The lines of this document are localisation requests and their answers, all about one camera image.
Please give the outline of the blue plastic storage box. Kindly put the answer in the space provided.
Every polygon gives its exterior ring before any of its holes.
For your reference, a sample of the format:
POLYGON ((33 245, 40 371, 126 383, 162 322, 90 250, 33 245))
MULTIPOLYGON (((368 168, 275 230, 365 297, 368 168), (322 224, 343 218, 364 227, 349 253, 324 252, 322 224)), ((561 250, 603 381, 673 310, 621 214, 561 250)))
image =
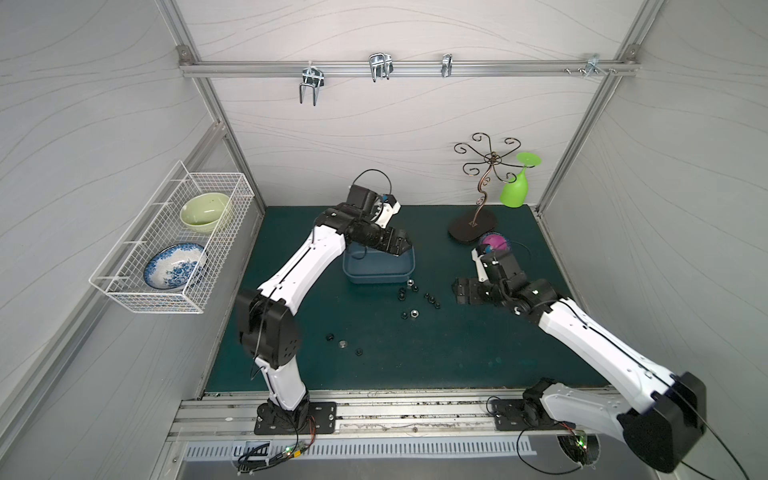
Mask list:
POLYGON ((343 273, 356 285, 406 283, 411 278, 415 266, 414 249, 395 256, 352 243, 342 255, 343 273))

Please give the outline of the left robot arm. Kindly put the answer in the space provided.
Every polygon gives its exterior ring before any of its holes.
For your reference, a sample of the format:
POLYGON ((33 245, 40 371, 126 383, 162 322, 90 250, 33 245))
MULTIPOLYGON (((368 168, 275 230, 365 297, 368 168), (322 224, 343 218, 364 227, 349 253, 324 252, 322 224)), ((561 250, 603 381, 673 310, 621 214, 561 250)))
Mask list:
POLYGON ((296 314, 326 268, 352 243, 389 255, 412 249, 407 233, 389 225, 401 205, 384 203, 379 213, 342 203, 314 221, 307 239, 272 277, 236 298, 240 343, 252 356, 271 404, 293 413, 308 403, 296 356, 301 346, 296 314))

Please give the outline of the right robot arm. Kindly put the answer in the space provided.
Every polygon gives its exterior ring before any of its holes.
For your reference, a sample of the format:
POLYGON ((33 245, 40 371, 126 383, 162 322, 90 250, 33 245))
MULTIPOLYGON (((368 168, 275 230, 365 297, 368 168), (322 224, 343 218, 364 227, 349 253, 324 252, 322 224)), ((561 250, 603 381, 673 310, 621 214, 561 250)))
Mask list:
POLYGON ((614 388, 598 395, 543 378, 527 388, 521 416, 530 427, 582 426, 622 441, 643 463, 673 472, 706 432, 707 389, 640 354, 552 284, 531 281, 507 249, 475 247, 477 278, 453 284, 460 304, 490 303, 557 339, 614 388))

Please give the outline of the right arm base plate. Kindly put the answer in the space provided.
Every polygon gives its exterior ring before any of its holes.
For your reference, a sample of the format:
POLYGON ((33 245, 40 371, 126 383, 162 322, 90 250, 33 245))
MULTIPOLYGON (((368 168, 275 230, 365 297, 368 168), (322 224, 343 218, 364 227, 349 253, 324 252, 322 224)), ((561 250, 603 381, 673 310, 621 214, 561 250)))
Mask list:
POLYGON ((490 396, 485 402, 486 413, 494 420, 497 431, 533 430, 570 431, 575 425, 552 419, 538 400, 504 399, 490 396))

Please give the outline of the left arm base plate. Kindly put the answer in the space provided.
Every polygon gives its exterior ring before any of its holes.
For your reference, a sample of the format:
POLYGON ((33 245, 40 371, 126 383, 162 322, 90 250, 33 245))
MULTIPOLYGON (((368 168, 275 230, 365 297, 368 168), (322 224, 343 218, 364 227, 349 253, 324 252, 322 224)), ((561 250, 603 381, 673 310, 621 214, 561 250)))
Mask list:
POLYGON ((336 402, 302 401, 292 411, 282 409, 268 400, 257 408, 253 433, 266 435, 330 435, 335 432, 337 419, 336 402))

